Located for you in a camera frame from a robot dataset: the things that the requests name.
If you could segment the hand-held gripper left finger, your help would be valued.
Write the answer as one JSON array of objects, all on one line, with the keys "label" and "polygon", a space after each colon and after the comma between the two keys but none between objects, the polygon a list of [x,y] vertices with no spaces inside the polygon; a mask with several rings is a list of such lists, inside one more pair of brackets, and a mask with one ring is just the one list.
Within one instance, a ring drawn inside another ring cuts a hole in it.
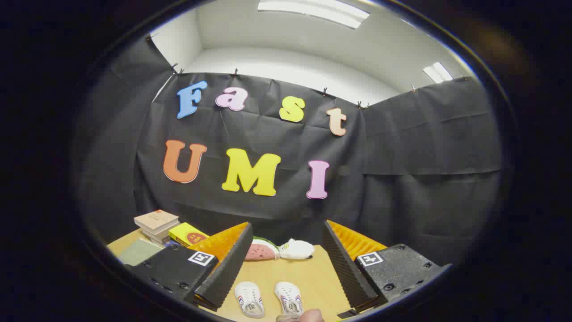
[{"label": "hand-held gripper left finger", "polygon": [[218,310],[241,270],[252,240],[252,224],[244,222],[191,247],[167,246],[137,265],[127,265],[127,269],[168,297]]}]

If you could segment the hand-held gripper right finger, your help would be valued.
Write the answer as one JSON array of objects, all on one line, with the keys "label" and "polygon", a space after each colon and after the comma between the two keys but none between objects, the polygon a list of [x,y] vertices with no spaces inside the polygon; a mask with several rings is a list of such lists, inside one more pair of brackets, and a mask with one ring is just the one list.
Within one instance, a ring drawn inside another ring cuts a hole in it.
[{"label": "hand-held gripper right finger", "polygon": [[332,220],[324,222],[321,246],[352,314],[386,308],[451,269],[451,264],[439,265],[404,243],[385,246]]}]

